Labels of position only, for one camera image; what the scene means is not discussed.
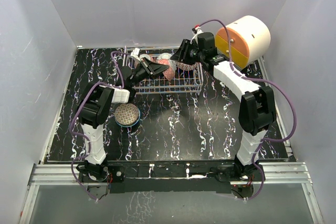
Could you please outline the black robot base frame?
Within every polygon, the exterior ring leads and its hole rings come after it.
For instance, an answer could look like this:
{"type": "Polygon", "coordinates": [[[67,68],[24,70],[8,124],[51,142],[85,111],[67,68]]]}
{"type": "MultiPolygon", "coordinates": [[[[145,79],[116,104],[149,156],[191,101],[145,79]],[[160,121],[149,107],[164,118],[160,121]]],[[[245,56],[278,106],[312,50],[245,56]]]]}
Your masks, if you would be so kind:
{"type": "Polygon", "coordinates": [[[81,182],[106,183],[110,194],[136,191],[187,192],[212,191],[229,194],[233,184],[237,192],[254,182],[265,181],[259,163],[243,166],[233,161],[104,161],[101,165],[80,162],[77,167],[81,182]]]}

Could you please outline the white wire dish rack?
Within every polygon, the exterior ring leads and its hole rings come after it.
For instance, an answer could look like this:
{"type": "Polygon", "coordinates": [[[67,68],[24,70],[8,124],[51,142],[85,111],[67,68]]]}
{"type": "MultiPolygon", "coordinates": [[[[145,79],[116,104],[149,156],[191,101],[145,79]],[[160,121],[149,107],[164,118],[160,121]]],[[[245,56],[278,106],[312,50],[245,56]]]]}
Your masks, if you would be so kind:
{"type": "MultiPolygon", "coordinates": [[[[160,54],[173,55],[178,47],[143,47],[140,48],[141,54],[147,54],[154,60],[160,54]]],[[[129,56],[123,56],[122,66],[128,66],[131,70],[135,69],[135,60],[129,56]]],[[[157,93],[199,93],[203,86],[203,70],[200,63],[192,67],[182,67],[176,64],[175,77],[168,81],[163,74],[155,79],[144,79],[133,86],[137,94],[157,94],[157,93]]]]}

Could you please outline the white bowl green leaves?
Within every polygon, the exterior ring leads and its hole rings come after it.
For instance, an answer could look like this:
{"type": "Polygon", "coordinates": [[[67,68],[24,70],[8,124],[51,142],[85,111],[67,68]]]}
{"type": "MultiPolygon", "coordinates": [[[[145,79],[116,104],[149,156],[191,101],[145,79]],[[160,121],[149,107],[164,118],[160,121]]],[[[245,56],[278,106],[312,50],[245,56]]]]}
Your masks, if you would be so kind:
{"type": "Polygon", "coordinates": [[[114,114],[117,125],[121,127],[132,127],[136,125],[140,120],[140,112],[116,112],[114,114]]]}

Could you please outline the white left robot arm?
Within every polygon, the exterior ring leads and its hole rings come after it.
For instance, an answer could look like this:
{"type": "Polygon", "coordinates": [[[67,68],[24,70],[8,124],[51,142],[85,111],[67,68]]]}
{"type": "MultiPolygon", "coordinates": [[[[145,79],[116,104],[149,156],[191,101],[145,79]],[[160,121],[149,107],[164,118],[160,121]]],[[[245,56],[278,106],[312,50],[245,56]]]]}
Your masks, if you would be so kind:
{"type": "Polygon", "coordinates": [[[98,182],[108,177],[106,152],[104,149],[103,125],[110,114],[112,104],[117,104],[115,119],[121,127],[132,127],[140,119],[140,110],[132,103],[136,86],[147,78],[155,78],[169,69],[168,65],[142,58],[135,69],[128,66],[120,68],[119,87],[107,86],[98,82],[89,84],[81,98],[76,118],[83,130],[86,155],[82,166],[77,170],[98,182]]]}

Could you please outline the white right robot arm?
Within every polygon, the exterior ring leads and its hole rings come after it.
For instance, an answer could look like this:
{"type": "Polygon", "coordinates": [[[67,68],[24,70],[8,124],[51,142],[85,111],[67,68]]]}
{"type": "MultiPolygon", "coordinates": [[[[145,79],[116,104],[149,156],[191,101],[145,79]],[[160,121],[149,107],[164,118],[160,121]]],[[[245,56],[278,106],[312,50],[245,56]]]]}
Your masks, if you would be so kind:
{"type": "Polygon", "coordinates": [[[270,125],[276,120],[274,92],[261,87],[245,77],[217,52],[215,37],[210,32],[200,33],[193,40],[183,39],[172,60],[193,65],[200,63],[213,78],[222,82],[240,102],[238,120],[243,129],[242,141],[234,167],[240,180],[253,174],[251,164],[258,158],[257,148],[270,125]]]}

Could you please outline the brown patterned bowl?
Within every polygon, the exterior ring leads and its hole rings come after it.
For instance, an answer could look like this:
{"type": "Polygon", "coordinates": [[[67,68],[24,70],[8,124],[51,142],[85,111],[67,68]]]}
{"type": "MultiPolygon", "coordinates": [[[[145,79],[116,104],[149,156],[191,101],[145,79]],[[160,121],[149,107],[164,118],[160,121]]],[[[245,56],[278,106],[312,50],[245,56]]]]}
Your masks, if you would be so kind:
{"type": "Polygon", "coordinates": [[[140,118],[140,112],[136,105],[125,103],[116,108],[114,117],[119,125],[128,127],[137,123],[140,118]]]}

